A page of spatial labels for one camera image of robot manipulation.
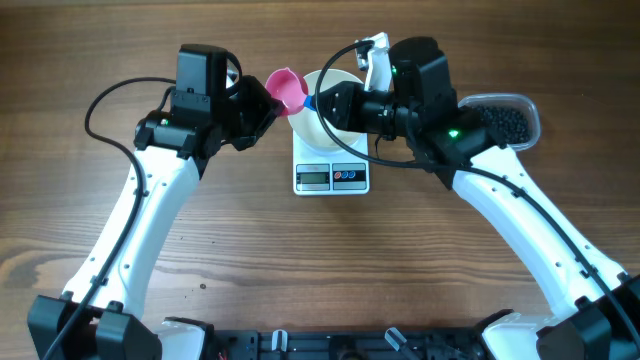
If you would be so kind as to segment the pink scoop with blue handle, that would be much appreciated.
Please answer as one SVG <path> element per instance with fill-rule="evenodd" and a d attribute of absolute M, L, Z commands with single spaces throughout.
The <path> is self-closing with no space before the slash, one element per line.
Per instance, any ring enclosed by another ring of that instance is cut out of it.
<path fill-rule="evenodd" d="M 289 67 L 275 70 L 265 88 L 272 98 L 283 104 L 282 116 L 296 115 L 303 109 L 315 111 L 306 80 Z"/>

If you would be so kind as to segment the white digital kitchen scale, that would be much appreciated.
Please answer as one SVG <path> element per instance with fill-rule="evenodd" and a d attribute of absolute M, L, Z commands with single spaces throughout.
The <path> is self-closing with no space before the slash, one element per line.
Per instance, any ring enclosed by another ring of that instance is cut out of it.
<path fill-rule="evenodd" d="M 369 190 L 368 161 L 343 149 L 320 151 L 293 135 L 293 191 L 296 195 L 362 195 Z"/>

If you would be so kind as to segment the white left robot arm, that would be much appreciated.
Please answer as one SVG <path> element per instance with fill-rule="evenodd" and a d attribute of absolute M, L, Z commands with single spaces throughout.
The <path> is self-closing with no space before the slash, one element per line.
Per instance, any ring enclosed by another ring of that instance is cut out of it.
<path fill-rule="evenodd" d="M 211 324 L 142 322 L 149 281 L 171 226 L 224 146 L 254 146 L 282 111 L 234 54 L 185 44 L 160 105 L 137 125 L 131 168 L 87 259 L 58 297 L 39 296 L 27 324 L 41 359 L 225 359 Z"/>

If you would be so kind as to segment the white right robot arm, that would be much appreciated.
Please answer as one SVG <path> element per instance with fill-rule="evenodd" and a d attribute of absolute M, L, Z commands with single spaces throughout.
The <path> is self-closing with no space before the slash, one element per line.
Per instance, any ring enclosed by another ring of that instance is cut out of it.
<path fill-rule="evenodd" d="M 435 174 L 503 237 L 536 280 L 550 314 L 506 309 L 479 322 L 471 359 L 635 359 L 639 280 L 593 246 L 538 188 L 513 148 L 474 109 L 460 106 L 436 40 L 351 45 L 380 84 L 317 83 L 312 98 L 330 137 L 339 131 L 403 138 L 412 167 Z"/>

